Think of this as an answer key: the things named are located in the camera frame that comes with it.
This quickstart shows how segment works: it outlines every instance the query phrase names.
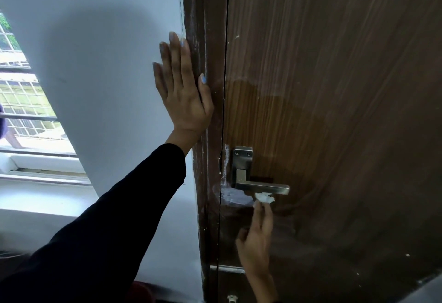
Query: finger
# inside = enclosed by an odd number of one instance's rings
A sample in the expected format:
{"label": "finger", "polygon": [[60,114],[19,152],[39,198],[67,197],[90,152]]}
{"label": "finger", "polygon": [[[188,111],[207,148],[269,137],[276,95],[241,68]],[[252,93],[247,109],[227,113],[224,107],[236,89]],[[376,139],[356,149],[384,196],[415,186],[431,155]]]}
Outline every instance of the finger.
{"label": "finger", "polygon": [[236,237],[236,244],[238,245],[239,243],[244,243],[247,239],[247,229],[246,228],[241,228],[240,231],[238,232],[238,236]]}
{"label": "finger", "polygon": [[201,103],[207,116],[211,116],[213,113],[213,101],[212,93],[206,83],[206,77],[204,74],[199,75],[198,78],[198,90],[201,95]]}
{"label": "finger", "polygon": [[191,51],[185,38],[181,39],[181,77],[184,88],[196,90],[195,77],[192,71]]}
{"label": "finger", "polygon": [[272,236],[273,229],[273,212],[270,204],[264,203],[264,220],[262,221],[262,233],[264,233],[268,238]]}
{"label": "finger", "polygon": [[181,44],[180,39],[175,32],[169,33],[170,40],[170,54],[173,74],[174,89],[183,87],[183,80],[181,79]]}
{"label": "finger", "polygon": [[260,201],[255,201],[255,209],[253,211],[253,216],[251,217],[251,230],[261,230],[261,213],[262,207]]}
{"label": "finger", "polygon": [[172,65],[170,63],[170,51],[167,43],[160,43],[161,60],[163,61],[163,79],[168,93],[173,92]]}
{"label": "finger", "polygon": [[163,83],[163,69],[156,62],[153,62],[153,75],[155,76],[155,86],[158,93],[160,94],[161,99],[165,100],[167,98],[167,90]]}

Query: window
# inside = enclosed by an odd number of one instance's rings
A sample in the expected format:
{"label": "window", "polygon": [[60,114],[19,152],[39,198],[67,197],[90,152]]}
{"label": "window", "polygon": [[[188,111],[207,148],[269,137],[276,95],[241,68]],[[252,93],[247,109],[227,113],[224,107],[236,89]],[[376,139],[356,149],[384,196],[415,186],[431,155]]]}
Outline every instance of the window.
{"label": "window", "polygon": [[89,183],[1,11],[0,104],[0,178],[58,178],[56,183],[61,179],[70,184]]}

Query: metal bolt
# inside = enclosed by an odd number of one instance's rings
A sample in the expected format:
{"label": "metal bolt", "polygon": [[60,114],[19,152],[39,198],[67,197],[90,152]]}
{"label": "metal bolt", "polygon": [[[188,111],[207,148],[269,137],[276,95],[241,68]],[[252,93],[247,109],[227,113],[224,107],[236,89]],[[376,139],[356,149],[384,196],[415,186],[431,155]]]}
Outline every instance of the metal bolt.
{"label": "metal bolt", "polygon": [[235,295],[229,295],[227,296],[227,300],[229,301],[229,303],[236,303],[238,301],[238,297]]}

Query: red object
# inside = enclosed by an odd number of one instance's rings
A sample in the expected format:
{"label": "red object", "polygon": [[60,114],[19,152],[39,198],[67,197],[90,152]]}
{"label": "red object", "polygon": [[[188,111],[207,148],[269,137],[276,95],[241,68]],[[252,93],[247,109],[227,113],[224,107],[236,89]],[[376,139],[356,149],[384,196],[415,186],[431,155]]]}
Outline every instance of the red object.
{"label": "red object", "polygon": [[146,283],[134,281],[124,298],[124,303],[155,303],[155,297]]}

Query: door lever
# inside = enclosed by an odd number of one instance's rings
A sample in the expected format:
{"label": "door lever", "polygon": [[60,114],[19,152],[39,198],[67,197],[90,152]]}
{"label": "door lever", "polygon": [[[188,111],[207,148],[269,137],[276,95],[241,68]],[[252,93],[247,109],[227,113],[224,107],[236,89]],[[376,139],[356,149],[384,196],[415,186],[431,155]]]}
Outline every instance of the door lever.
{"label": "door lever", "polygon": [[267,192],[269,194],[287,195],[290,186],[286,184],[249,181],[253,148],[235,147],[232,158],[232,186],[235,189]]}

